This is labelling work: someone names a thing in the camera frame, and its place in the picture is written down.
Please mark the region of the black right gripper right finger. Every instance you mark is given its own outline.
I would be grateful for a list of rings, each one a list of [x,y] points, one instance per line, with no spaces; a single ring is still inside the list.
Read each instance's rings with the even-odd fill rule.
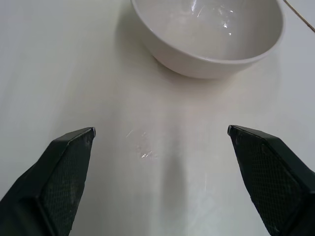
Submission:
[[[315,234],[315,173],[278,137],[238,125],[227,130],[244,185],[272,236]]]

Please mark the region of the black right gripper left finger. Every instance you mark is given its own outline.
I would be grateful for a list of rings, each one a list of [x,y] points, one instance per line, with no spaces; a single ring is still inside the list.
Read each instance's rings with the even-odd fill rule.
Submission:
[[[53,140],[0,201],[2,236],[67,236],[84,192],[95,128]]]

